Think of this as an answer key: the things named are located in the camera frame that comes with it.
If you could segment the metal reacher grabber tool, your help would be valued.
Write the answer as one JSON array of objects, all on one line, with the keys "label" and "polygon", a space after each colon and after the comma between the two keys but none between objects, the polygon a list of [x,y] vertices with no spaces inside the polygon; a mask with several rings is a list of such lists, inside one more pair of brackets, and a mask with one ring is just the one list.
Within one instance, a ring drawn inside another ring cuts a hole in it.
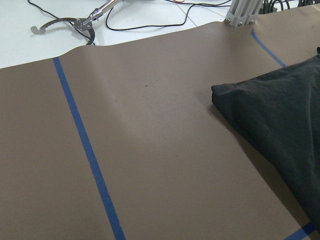
[{"label": "metal reacher grabber tool", "polygon": [[40,28],[36,26],[32,26],[30,28],[31,32],[35,35],[41,35],[46,32],[46,29],[57,23],[69,23],[77,33],[86,37],[88,39],[87,45],[93,45],[95,41],[95,30],[93,29],[93,22],[97,21],[100,17],[102,17],[107,11],[111,10],[114,6],[116,6],[120,0],[108,0],[102,6],[96,8],[93,12],[91,12],[88,17],[86,18],[72,18],[72,17],[62,17],[59,18],[52,13],[42,9],[37,4],[28,0],[28,3],[36,8],[38,8],[41,12],[49,14],[50,16],[54,17],[54,20],[51,20]]}]

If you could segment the aluminium frame post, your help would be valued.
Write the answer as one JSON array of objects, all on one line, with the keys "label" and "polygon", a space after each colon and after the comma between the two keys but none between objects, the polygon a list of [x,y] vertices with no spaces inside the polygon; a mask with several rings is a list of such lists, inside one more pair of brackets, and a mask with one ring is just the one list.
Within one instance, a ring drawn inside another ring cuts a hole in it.
[{"label": "aluminium frame post", "polygon": [[224,22],[234,28],[256,22],[262,0],[232,0]]}]

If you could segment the black printed t-shirt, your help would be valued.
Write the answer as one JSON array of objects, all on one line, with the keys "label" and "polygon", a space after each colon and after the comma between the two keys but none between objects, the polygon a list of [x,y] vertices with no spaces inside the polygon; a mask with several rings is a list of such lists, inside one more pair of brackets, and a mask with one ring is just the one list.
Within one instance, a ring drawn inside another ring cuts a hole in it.
[{"label": "black printed t-shirt", "polygon": [[320,57],[213,85],[212,103],[278,171],[320,226]]}]

